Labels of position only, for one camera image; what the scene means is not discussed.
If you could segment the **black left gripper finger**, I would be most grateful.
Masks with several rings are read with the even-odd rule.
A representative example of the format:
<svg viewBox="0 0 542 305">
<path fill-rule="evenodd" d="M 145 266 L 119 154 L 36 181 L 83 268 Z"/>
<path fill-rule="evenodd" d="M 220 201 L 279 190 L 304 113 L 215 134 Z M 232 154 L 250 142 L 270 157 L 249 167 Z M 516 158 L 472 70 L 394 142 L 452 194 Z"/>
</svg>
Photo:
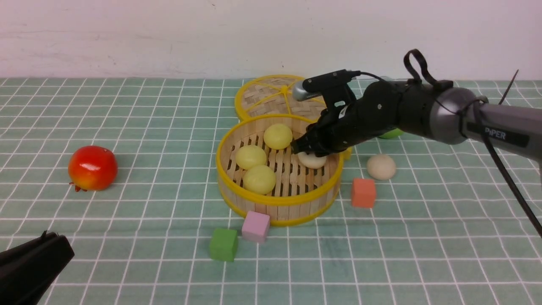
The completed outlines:
<svg viewBox="0 0 542 305">
<path fill-rule="evenodd" d="M 64 235 L 46 230 L 40 237 L 0 255 L 0 303 L 36 305 L 74 258 Z"/>
</svg>

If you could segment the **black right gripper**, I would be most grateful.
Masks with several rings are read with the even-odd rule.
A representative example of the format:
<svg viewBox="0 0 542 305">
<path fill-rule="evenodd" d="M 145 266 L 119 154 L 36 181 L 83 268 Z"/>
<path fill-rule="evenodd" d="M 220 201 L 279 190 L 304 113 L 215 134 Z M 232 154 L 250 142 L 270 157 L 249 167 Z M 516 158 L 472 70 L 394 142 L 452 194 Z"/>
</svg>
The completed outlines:
<svg viewBox="0 0 542 305">
<path fill-rule="evenodd" d="M 391 129 L 398 120 L 398 105 L 406 81 L 370 83 L 355 102 L 321 112 L 316 127 L 291 141 L 293 154 L 335 154 Z"/>
</svg>

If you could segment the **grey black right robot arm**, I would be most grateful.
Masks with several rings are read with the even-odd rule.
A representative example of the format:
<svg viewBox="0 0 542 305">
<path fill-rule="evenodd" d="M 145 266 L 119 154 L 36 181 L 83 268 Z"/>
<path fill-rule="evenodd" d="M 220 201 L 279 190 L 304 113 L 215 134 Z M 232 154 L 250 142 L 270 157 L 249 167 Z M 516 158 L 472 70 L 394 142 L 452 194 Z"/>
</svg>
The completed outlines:
<svg viewBox="0 0 542 305">
<path fill-rule="evenodd" d="M 406 81 L 370 83 L 359 99 L 323 110 L 291 147 L 294 154 L 326 156 L 392 129 L 449 145 L 487 138 L 493 147 L 541 161 L 539 108 L 483 103 L 470 89 L 439 92 Z"/>
</svg>

